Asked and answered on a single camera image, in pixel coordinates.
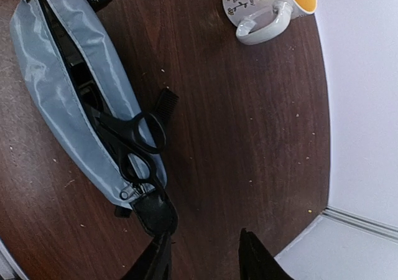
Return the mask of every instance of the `wooden table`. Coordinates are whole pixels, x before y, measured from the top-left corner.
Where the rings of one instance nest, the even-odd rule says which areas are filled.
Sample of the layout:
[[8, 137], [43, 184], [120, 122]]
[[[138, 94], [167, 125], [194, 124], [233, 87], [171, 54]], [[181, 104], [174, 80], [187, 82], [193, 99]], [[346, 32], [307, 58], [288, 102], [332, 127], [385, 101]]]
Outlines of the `wooden table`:
[[[113, 217], [35, 108], [9, 36], [17, 2], [0, 0], [0, 237], [31, 279], [119, 279], [150, 238], [135, 217]], [[165, 86], [180, 96], [163, 156], [180, 214], [174, 279], [239, 279], [242, 227], [276, 254], [326, 205], [314, 17], [248, 47], [221, 0], [114, 0], [99, 16], [143, 108]]]

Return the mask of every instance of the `scissors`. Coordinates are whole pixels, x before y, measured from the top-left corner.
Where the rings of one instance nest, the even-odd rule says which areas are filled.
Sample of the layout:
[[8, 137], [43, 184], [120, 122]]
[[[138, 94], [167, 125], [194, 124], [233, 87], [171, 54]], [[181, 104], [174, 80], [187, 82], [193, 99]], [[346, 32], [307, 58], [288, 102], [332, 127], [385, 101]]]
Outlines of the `scissors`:
[[[163, 122], [153, 112], [141, 112], [133, 119], [124, 121], [110, 114], [98, 111], [85, 104], [88, 117], [98, 136], [109, 146], [114, 159], [119, 167], [122, 177], [133, 185], [151, 184], [159, 191], [162, 200], [165, 198], [165, 190], [157, 176], [157, 166], [151, 154], [160, 154], [166, 145], [166, 133]], [[150, 126], [156, 128], [157, 142], [151, 146], [142, 137], [139, 131], [140, 123], [150, 122]], [[129, 155], [138, 157], [148, 168], [149, 176], [139, 178], [132, 166]], [[133, 190], [125, 188], [120, 193], [120, 198], [127, 200]]]

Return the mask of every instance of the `mug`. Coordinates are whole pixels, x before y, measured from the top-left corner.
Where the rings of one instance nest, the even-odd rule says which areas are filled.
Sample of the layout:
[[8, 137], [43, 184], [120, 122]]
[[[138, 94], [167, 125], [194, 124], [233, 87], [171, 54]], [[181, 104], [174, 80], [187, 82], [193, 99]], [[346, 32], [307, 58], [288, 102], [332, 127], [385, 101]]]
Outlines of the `mug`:
[[313, 14], [317, 0], [223, 0], [236, 37], [255, 45], [281, 34], [292, 19]]

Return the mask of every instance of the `crumb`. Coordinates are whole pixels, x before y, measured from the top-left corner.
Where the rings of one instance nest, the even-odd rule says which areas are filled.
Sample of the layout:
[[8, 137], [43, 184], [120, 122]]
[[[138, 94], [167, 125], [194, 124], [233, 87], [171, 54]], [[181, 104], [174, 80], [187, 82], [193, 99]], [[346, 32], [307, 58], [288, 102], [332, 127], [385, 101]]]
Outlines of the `crumb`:
[[71, 181], [69, 181], [65, 186], [64, 186], [64, 188], [66, 188], [66, 187], [68, 187], [71, 183], [73, 183], [73, 182], [75, 182], [75, 179], [72, 179]]

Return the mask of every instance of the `mug handle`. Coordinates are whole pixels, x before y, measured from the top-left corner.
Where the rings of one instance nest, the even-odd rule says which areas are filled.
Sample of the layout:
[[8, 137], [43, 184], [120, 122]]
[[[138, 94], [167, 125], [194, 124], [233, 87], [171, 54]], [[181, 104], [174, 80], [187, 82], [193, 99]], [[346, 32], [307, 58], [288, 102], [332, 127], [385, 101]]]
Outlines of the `mug handle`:
[[250, 33], [254, 26], [256, 26], [255, 18], [262, 14], [269, 12], [269, 8], [261, 9], [251, 16], [245, 17], [236, 29], [236, 37], [245, 45], [255, 45], [281, 34], [289, 26], [292, 18], [293, 7], [284, 1], [277, 1], [273, 5], [273, 11], [277, 13], [276, 18], [268, 25], [255, 32]]

